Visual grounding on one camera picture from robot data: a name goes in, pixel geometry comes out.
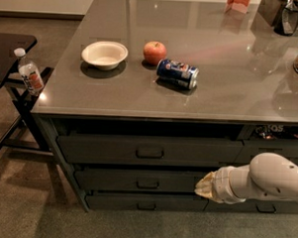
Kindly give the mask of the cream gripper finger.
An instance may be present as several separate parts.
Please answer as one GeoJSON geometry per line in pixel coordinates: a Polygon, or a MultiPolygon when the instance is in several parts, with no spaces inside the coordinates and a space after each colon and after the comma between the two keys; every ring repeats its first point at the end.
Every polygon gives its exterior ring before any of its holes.
{"type": "Polygon", "coordinates": [[[209,199],[209,200],[212,200],[212,201],[215,201],[215,197],[213,196],[213,193],[211,191],[207,191],[205,192],[204,190],[201,190],[201,189],[194,189],[194,192],[197,194],[197,195],[200,195],[200,196],[203,196],[205,199],[209,199]]]}
{"type": "Polygon", "coordinates": [[[198,191],[210,192],[211,189],[213,188],[214,180],[215,180],[215,173],[210,172],[197,182],[195,189],[198,191]]]}

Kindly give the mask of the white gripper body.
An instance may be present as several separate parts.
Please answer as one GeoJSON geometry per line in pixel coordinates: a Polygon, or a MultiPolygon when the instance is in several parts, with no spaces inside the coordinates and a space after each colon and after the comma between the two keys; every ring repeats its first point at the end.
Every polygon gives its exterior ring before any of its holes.
{"type": "Polygon", "coordinates": [[[244,198],[234,195],[231,188],[231,172],[235,167],[222,167],[213,172],[212,200],[218,203],[236,204],[244,202],[244,198]]]}

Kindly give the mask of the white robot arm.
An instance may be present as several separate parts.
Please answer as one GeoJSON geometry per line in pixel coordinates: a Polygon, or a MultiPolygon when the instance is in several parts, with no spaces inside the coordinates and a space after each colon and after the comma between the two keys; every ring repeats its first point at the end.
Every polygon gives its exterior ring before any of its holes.
{"type": "Polygon", "coordinates": [[[290,160],[262,153],[241,167],[222,167],[201,178],[194,192],[227,204],[251,200],[293,200],[298,203],[298,166],[290,160]]]}

